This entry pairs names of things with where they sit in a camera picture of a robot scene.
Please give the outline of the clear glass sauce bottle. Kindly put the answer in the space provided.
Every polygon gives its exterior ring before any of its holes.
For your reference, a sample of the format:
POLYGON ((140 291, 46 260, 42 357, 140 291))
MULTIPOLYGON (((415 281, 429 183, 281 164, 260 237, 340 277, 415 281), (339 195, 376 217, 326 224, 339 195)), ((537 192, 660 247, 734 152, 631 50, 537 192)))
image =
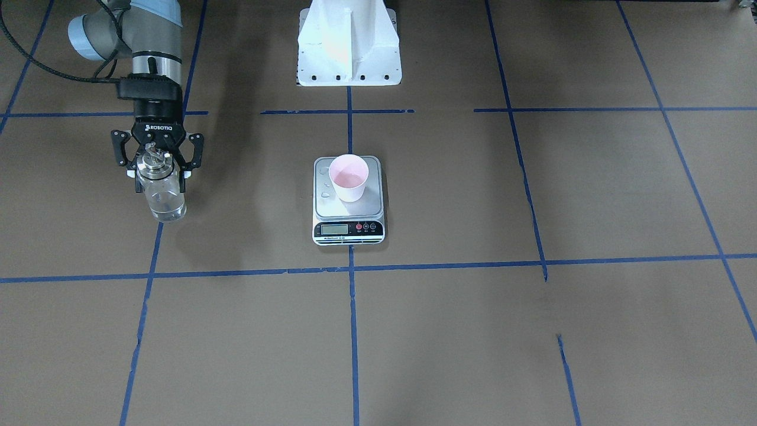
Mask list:
POLYGON ((181 170, 173 155, 148 143, 136 159, 136 178, 154 218, 176 222, 186 215, 186 199, 180 189, 181 170))

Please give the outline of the pink paper cup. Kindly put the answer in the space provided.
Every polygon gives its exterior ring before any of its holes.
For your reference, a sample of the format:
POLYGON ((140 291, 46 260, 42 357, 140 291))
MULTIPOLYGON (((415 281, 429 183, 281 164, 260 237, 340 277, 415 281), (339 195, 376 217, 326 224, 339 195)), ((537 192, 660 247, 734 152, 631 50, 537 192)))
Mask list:
POLYGON ((335 193, 343 202, 357 202, 370 177, 367 161, 354 154, 343 154, 329 165, 329 178, 335 193))

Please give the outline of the grey digital kitchen scale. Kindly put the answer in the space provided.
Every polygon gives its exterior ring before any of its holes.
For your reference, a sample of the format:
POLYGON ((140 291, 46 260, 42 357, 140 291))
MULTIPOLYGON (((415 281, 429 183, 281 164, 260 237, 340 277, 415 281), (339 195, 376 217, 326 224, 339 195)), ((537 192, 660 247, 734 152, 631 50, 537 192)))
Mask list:
POLYGON ((381 162, 361 156, 367 163, 367 181, 361 197, 344 201, 336 191, 329 167, 336 157, 319 157, 313 163, 312 240, 320 246, 379 244, 386 239, 381 162))

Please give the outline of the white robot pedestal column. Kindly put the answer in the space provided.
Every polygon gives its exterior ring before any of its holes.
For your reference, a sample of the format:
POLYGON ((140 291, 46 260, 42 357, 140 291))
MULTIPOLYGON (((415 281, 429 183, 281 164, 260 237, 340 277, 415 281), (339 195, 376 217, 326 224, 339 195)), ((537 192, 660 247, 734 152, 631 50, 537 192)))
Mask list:
POLYGON ((397 14, 384 1, 313 1, 300 11, 298 84, 395 86, 402 79, 397 14))

